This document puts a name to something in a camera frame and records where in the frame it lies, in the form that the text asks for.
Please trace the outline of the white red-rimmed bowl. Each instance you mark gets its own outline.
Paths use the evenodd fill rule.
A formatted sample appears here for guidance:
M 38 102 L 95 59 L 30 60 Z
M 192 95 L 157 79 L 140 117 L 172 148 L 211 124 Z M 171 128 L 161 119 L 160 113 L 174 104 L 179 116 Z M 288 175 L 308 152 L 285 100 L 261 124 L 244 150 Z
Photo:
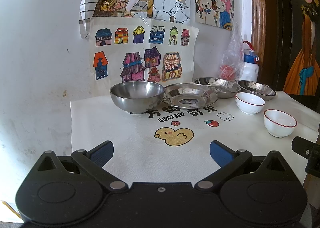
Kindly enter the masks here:
M 235 102 L 241 112 L 249 115 L 259 113 L 266 104 L 263 98 L 246 92 L 237 93 L 235 95 Z
M 268 109 L 264 111 L 264 125 L 270 135 L 284 138 L 295 130 L 298 123 L 293 116 L 286 112 Z

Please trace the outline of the deep steel bowl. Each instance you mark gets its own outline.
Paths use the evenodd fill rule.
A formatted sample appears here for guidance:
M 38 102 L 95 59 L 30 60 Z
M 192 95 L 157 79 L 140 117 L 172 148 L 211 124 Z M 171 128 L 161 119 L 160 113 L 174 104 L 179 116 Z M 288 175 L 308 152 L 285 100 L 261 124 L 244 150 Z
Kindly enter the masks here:
M 128 81 L 112 86 L 110 96 L 121 110 L 141 114 L 160 104 L 164 97 L 164 87 L 150 81 Z

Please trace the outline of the shallow steel plate with sticker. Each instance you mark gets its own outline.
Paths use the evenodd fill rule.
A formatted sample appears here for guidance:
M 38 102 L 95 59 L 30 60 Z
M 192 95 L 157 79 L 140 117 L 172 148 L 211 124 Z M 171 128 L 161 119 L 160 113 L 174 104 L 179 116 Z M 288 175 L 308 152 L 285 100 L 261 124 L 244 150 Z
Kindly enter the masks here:
M 216 91 L 195 83 L 178 83 L 166 86 L 162 101 L 170 106 L 184 109 L 199 109 L 218 100 Z

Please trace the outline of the white printed table mat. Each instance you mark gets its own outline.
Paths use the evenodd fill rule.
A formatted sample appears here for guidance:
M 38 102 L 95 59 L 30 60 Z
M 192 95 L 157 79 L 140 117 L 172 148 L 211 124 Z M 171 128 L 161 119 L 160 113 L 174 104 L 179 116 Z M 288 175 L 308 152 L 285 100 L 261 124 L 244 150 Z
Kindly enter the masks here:
M 297 127 L 288 137 L 273 137 L 264 126 L 263 112 L 244 114 L 234 99 L 220 99 L 198 110 L 160 104 L 142 114 L 119 109 L 110 97 L 74 101 L 71 103 L 72 148 L 90 150 L 111 141 L 114 154 L 104 168 L 128 184 L 203 179 L 219 168 L 209 152 L 214 140 L 257 156 L 277 150 L 298 179 L 304 180 L 306 160 L 292 151 L 291 142 L 296 136 L 315 142 L 319 114 L 284 92 L 268 101 L 265 109 L 290 114 L 296 119 Z

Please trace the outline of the orange dress figure painting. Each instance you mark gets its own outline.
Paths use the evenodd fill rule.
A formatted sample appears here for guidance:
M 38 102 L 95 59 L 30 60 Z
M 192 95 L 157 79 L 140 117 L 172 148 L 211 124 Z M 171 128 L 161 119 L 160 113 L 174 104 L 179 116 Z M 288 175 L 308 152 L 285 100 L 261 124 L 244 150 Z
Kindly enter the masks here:
M 283 91 L 292 95 L 314 96 L 319 84 L 317 38 L 319 0 L 291 0 L 292 58 Z

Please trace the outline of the white bottle blue red cap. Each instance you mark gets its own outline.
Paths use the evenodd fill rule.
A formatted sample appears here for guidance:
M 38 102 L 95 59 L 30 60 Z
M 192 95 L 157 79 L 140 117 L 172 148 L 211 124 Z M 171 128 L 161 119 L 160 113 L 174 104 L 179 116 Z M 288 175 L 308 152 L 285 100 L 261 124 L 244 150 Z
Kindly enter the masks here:
M 248 48 L 244 49 L 244 69 L 240 80 L 257 82 L 259 74 L 259 57 L 249 41 L 245 40 L 243 43 L 246 44 Z

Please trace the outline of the clear plastic bag red item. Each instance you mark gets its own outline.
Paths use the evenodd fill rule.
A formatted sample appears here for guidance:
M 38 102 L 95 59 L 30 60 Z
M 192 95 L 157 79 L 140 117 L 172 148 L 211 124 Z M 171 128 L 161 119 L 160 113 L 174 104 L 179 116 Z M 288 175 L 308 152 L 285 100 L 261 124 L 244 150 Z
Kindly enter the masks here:
M 243 38 L 239 25 L 232 29 L 231 40 L 227 49 L 222 53 L 219 66 L 219 77 L 228 81 L 239 80 L 244 70 Z

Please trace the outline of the houses drawing paper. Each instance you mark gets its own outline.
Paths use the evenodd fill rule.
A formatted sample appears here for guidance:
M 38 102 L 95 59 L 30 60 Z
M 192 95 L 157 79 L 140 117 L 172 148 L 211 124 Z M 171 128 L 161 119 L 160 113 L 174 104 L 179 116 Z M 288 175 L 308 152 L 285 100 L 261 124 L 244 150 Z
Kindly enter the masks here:
M 129 81 L 167 86 L 190 82 L 199 29 L 140 18 L 94 17 L 90 22 L 91 92 Z

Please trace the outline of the brown wooden door frame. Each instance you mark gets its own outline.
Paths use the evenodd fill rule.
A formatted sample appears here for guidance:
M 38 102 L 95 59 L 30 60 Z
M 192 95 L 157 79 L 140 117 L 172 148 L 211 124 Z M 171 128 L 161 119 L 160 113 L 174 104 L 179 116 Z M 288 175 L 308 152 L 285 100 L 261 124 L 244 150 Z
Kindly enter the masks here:
M 252 0 L 252 44 L 259 62 L 258 82 L 276 88 L 278 1 Z

